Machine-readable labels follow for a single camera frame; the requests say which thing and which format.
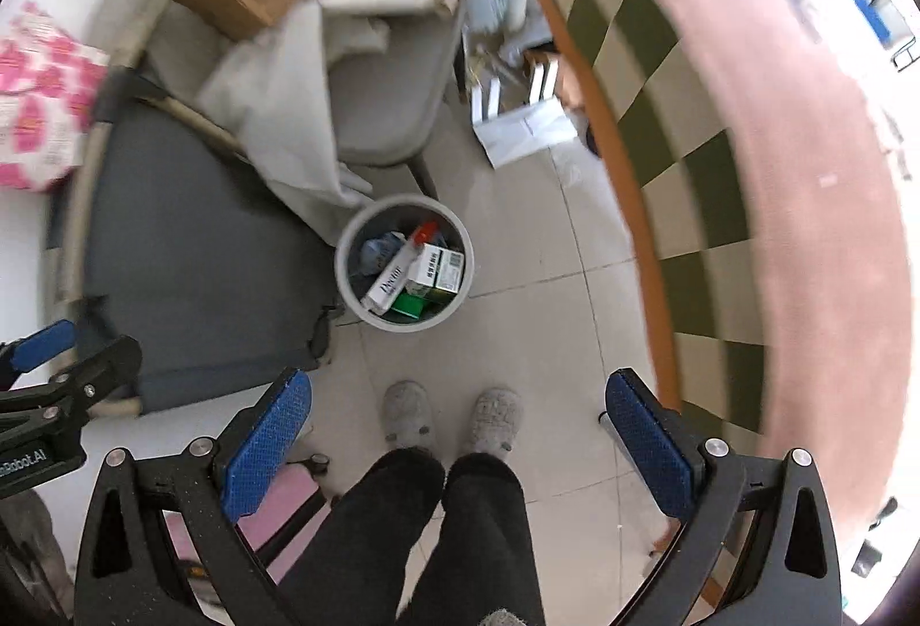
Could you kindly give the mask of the white toothpaste box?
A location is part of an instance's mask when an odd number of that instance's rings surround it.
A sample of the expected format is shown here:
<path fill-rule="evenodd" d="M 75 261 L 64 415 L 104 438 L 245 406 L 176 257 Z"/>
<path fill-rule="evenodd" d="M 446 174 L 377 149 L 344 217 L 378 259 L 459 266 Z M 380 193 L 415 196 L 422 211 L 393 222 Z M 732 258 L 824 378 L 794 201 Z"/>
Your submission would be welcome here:
<path fill-rule="evenodd" d="M 387 268 L 377 276 L 370 290 L 363 296 L 362 305 L 366 310 L 379 314 L 379 316 L 390 310 L 394 299 L 398 298 L 405 287 L 410 266 L 420 257 L 424 246 L 435 237 L 437 232 L 438 223 L 436 221 L 427 221 L 412 232 L 412 235 L 405 240 L 402 249 L 390 260 Z"/>

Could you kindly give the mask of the white green medicine box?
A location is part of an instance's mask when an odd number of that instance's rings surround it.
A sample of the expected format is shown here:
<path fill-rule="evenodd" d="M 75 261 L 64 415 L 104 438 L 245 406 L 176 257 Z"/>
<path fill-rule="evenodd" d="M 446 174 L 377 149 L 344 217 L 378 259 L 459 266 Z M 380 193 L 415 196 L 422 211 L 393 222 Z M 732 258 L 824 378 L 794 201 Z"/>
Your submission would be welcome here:
<path fill-rule="evenodd" d="M 420 298 L 452 298 L 462 287 L 465 254 L 425 244 L 410 265 L 405 291 Z"/>

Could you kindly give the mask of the white round trash bin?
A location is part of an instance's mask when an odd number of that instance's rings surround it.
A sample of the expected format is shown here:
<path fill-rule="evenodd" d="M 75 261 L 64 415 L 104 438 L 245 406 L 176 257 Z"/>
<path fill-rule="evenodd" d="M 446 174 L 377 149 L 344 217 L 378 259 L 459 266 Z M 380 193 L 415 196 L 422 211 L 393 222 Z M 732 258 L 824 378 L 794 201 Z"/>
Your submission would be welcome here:
<path fill-rule="evenodd" d="M 390 333 L 447 321 L 473 285 L 473 240 L 460 218 L 421 195 L 394 195 L 357 213 L 335 250 L 344 307 Z"/>

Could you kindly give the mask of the pink suitcase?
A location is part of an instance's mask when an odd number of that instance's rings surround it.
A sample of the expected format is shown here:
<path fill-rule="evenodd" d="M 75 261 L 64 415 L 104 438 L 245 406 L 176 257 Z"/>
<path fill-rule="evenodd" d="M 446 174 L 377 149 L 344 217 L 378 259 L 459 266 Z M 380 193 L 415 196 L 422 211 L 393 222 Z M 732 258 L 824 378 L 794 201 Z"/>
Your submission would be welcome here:
<path fill-rule="evenodd" d="M 285 464 L 268 487 L 259 509 L 239 520 L 241 534 L 276 584 L 300 559 L 331 512 L 332 498 L 320 485 L 330 465 L 331 460 L 323 453 Z M 219 595 L 193 547 L 186 523 L 178 512 L 165 512 L 164 517 L 193 593 L 199 602 L 218 606 Z"/>

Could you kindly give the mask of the dark grey sofa seat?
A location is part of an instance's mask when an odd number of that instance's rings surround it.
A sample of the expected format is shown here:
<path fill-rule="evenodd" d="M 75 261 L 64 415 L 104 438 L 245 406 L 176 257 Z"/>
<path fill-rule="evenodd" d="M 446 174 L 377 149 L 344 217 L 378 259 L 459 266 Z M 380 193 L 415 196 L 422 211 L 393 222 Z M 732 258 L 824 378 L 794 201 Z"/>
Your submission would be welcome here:
<path fill-rule="evenodd" d="M 76 325 L 62 358 L 134 338 L 138 416 L 317 369 L 338 307 L 331 246 L 167 98 L 126 67 L 105 79 L 45 237 L 45 311 Z"/>

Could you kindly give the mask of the right grey fuzzy slipper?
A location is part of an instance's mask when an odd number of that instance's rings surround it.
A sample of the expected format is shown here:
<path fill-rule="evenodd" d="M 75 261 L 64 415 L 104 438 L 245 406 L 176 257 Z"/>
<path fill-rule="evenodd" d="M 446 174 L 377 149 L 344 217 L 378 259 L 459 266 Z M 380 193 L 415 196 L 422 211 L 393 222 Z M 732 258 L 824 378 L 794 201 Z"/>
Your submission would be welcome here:
<path fill-rule="evenodd" d="M 507 459 L 524 419 L 521 397 L 505 388 L 491 388 L 474 402 L 465 442 L 466 453 Z"/>

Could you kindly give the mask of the grey fuzzy slipper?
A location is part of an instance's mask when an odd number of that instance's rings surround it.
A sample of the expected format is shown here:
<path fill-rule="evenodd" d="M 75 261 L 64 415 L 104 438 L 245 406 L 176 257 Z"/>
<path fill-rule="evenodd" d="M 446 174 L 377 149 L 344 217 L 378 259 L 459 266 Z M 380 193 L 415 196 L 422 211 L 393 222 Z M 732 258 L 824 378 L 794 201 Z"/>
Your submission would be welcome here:
<path fill-rule="evenodd" d="M 507 459 L 524 419 L 521 397 L 505 388 L 491 388 L 474 402 L 465 442 L 466 453 Z"/>
<path fill-rule="evenodd" d="M 404 380 L 385 391 L 382 428 L 390 450 L 413 448 L 436 455 L 434 413 L 426 390 L 418 383 Z"/>

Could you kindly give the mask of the left grey fuzzy slipper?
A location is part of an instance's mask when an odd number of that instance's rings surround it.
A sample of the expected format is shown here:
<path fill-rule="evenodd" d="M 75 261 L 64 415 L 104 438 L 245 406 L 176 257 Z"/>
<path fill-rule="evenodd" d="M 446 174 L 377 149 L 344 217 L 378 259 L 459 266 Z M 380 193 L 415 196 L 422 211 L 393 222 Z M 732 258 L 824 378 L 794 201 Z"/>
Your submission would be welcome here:
<path fill-rule="evenodd" d="M 390 450 L 413 448 L 436 455 L 434 413 L 426 390 L 418 383 L 404 380 L 385 391 L 382 428 Z"/>

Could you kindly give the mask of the right black trouser leg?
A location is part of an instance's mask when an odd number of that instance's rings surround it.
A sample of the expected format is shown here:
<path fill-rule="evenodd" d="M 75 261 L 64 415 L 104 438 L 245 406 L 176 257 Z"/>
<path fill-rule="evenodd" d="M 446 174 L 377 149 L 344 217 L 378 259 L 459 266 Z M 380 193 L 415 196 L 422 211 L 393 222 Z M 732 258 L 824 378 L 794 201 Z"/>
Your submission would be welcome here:
<path fill-rule="evenodd" d="M 447 474 L 440 537 L 401 624 L 543 624 L 526 499 L 502 459 L 473 453 Z"/>

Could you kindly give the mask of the green snack wrapper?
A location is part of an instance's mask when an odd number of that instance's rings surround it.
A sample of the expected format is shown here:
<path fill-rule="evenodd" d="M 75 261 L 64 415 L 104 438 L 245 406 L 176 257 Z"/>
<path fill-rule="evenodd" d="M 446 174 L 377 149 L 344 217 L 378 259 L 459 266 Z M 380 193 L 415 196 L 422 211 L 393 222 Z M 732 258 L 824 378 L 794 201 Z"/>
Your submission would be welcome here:
<path fill-rule="evenodd" d="M 401 293 L 398 298 L 394 299 L 390 312 L 399 314 L 410 321 L 420 321 L 423 318 L 424 308 L 426 308 L 426 301 L 420 296 Z"/>

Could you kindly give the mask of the checkered green table mat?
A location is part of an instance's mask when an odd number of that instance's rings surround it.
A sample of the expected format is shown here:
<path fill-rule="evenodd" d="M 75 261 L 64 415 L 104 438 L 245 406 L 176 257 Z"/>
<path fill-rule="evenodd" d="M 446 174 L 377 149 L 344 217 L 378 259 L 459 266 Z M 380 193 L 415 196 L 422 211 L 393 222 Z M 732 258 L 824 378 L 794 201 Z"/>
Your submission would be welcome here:
<path fill-rule="evenodd" d="M 701 431 L 760 437 L 766 340 L 731 132 L 657 0 L 554 0 L 613 111 L 663 274 L 681 403 Z"/>

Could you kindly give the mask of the pink floral tissue pack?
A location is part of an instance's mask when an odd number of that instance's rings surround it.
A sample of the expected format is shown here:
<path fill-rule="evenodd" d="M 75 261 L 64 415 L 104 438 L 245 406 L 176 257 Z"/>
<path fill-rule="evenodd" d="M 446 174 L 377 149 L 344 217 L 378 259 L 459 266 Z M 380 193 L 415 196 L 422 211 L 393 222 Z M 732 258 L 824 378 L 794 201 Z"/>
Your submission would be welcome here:
<path fill-rule="evenodd" d="M 62 30 L 31 2 L 2 36 L 2 186 L 47 191 L 83 164 L 109 56 Z"/>

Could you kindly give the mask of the round orange-rimmed table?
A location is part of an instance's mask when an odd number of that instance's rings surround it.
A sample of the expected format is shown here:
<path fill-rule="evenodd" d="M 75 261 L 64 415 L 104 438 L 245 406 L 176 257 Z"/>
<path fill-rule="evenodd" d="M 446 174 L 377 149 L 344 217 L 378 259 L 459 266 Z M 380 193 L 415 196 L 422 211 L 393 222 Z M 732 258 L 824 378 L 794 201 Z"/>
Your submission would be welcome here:
<path fill-rule="evenodd" d="M 541 0 L 576 69 L 638 254 L 652 362 L 680 405 L 663 274 L 613 111 L 554 0 Z M 880 601 L 892 554 L 856 573 L 891 495 L 917 367 L 917 273 L 904 224 L 912 126 L 889 53 L 858 0 L 657 0 L 727 121 L 752 234 L 766 340 L 760 437 L 808 448 L 830 501 L 844 606 Z"/>

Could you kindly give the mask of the white cloth on chair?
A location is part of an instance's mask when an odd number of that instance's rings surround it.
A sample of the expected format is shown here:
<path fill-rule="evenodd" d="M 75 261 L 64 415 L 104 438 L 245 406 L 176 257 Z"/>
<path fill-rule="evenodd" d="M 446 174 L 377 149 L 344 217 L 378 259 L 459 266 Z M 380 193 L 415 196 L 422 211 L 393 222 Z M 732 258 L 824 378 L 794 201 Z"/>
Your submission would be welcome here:
<path fill-rule="evenodd" d="M 326 17 L 298 3 L 278 25 L 231 47 L 197 95 L 198 109 L 240 142 L 285 206 L 326 243 L 371 202 L 373 186 L 338 159 L 329 67 L 381 55 L 390 27 L 376 17 Z"/>

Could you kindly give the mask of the white flat cardboard sheet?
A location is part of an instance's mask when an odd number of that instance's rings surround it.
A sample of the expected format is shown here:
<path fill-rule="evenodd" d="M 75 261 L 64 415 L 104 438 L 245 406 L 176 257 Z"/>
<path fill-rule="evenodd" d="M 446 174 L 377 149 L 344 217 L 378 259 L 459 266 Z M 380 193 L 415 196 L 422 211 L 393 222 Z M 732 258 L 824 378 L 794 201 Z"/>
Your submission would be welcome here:
<path fill-rule="evenodd" d="M 473 131 L 495 170 L 578 137 L 576 125 L 556 98 L 479 121 Z"/>

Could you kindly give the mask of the brown cardboard box on floor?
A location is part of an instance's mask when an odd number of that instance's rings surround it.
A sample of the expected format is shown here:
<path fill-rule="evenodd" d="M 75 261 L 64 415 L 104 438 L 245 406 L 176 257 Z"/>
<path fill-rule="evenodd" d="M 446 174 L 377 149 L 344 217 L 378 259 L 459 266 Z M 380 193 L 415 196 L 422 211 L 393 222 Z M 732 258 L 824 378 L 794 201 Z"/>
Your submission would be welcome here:
<path fill-rule="evenodd" d="M 552 95 L 560 100 L 566 111 L 585 111 L 585 97 L 578 84 L 576 70 L 554 48 L 529 48 L 524 52 L 524 59 L 530 70 L 544 67 L 543 86 L 552 87 Z"/>

